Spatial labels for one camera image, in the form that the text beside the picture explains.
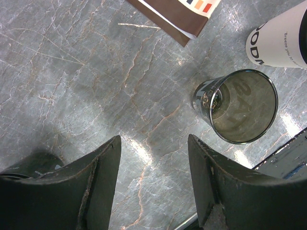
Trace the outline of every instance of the table surface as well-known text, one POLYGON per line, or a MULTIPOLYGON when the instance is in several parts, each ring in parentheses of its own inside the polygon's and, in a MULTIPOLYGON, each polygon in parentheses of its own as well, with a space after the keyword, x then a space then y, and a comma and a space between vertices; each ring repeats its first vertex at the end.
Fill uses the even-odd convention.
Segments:
POLYGON ((111 230, 171 230, 195 213, 190 133, 252 168, 307 126, 306 70, 262 67, 249 33, 302 0, 222 0, 183 48, 125 0, 1 0, 0 169, 34 150, 66 163, 121 135, 111 230), (279 111, 265 136, 221 140, 191 107, 203 81, 258 69, 279 111))

